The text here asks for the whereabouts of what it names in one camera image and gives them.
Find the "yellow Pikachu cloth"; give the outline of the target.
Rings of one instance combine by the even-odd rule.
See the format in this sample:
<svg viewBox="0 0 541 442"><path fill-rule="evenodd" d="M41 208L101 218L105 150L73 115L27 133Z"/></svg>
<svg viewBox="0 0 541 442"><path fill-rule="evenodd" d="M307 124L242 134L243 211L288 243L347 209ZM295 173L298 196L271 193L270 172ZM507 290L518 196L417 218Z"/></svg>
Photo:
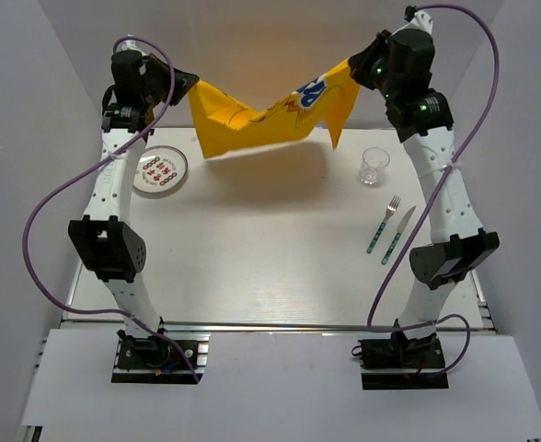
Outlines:
<svg viewBox="0 0 541 442"><path fill-rule="evenodd" d="M360 87L346 60L264 111L257 111L200 80L188 93L193 126L205 158L307 138L324 123L333 148L354 108Z"/></svg>

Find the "white printed plate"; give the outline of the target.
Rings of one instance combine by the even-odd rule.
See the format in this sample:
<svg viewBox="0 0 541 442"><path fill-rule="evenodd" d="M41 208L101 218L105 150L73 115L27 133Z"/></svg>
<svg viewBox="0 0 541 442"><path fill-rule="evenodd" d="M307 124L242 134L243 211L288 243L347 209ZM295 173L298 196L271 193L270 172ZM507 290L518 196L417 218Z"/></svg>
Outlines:
<svg viewBox="0 0 541 442"><path fill-rule="evenodd" d="M148 147L137 164L133 190L146 198L168 196L182 187L189 176L185 154L174 146Z"/></svg>

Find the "clear drinking glass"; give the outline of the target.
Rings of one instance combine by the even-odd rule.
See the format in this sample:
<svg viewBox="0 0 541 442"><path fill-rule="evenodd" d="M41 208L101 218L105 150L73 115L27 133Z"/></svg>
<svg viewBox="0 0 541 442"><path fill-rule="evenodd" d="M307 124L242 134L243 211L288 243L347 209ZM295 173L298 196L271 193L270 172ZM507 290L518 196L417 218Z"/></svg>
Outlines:
<svg viewBox="0 0 541 442"><path fill-rule="evenodd" d="M365 185L376 184L383 170L389 165L389 154L379 147L369 147L363 151L359 168L359 179Z"/></svg>

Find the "fork with teal handle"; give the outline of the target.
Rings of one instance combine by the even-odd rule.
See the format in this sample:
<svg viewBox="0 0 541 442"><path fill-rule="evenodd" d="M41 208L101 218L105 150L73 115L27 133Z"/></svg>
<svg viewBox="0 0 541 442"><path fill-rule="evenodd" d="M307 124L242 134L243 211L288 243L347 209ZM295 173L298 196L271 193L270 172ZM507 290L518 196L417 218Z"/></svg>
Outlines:
<svg viewBox="0 0 541 442"><path fill-rule="evenodd" d="M374 236L369 244L369 246L366 249L367 254L371 254L380 239L383 231L386 228L387 222L389 219L395 214L397 211L399 204L401 202L401 198L399 196L394 196L392 200L389 202L389 204L386 207L385 216L383 220L381 221L381 224L379 225L378 229L375 231Z"/></svg>

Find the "knife with teal handle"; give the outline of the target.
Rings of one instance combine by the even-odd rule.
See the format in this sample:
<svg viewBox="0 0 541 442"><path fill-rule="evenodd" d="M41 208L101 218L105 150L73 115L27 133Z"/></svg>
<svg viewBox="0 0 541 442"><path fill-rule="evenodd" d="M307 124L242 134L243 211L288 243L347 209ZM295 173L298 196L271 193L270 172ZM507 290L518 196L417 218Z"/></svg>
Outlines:
<svg viewBox="0 0 541 442"><path fill-rule="evenodd" d="M401 221L398 223L397 225L397 229L396 229L396 235L393 237L392 241L390 242L389 246L388 246L388 249L386 251L386 254L384 255L384 257L382 258L381 260L381 264L382 265L386 265L389 261L389 259L391 258L391 255L393 254L405 228L407 227L408 223L409 223L409 220L412 218L415 210L416 210L417 206L414 205L413 207L411 207L403 216L403 218L401 219Z"/></svg>

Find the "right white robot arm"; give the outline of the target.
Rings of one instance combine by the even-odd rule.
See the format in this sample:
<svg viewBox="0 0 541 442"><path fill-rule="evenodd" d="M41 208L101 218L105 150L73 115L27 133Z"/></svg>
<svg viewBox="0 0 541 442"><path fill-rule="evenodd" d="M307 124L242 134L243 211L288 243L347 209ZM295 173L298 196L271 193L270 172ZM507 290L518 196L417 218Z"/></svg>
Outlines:
<svg viewBox="0 0 541 442"><path fill-rule="evenodd" d="M432 18L427 6L408 6L406 25L384 30L349 60L351 78L377 90L417 174L426 206L418 222L428 222L431 242L398 255L409 260L414 283L393 332L405 335L391 344L393 359L415 366L425 355L421 338L435 332L444 304L455 286L499 246L497 233L483 227L469 199L459 158L454 118L442 93L431 87L435 55Z"/></svg>

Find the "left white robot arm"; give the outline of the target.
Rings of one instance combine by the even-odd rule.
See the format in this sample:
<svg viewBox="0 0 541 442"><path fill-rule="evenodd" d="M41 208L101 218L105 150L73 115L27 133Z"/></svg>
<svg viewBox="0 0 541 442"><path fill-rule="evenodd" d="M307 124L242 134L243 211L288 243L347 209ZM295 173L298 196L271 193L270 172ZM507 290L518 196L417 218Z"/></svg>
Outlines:
<svg viewBox="0 0 541 442"><path fill-rule="evenodd" d="M124 317L123 340L142 340L139 356L164 365L170 344L152 335L162 327L145 287L144 240L132 229L133 180L155 123L178 104L198 77L176 70L138 48L133 37L118 40L111 56L113 83L103 96L102 153L89 203L68 234L85 267L108 288Z"/></svg>

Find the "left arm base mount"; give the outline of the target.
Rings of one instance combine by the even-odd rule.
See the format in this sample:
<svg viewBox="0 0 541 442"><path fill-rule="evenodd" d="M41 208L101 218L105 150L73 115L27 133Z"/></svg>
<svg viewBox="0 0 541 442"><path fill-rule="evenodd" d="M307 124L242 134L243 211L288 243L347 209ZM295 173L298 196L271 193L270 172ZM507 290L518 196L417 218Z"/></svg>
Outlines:
<svg viewBox="0 0 541 442"><path fill-rule="evenodd" d="M155 337L133 338L118 331L111 382L197 385L209 353L209 339L177 340L179 348Z"/></svg>

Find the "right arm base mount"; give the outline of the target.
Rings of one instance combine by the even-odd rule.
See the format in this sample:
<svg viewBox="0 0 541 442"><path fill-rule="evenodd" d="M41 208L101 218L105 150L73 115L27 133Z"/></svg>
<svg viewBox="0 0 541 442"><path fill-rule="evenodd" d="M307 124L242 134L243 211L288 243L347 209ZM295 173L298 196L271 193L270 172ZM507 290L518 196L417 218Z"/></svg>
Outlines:
<svg viewBox="0 0 541 442"><path fill-rule="evenodd" d="M447 390L446 363L436 333L409 340L402 331L386 339L361 339L351 349L363 390Z"/></svg>

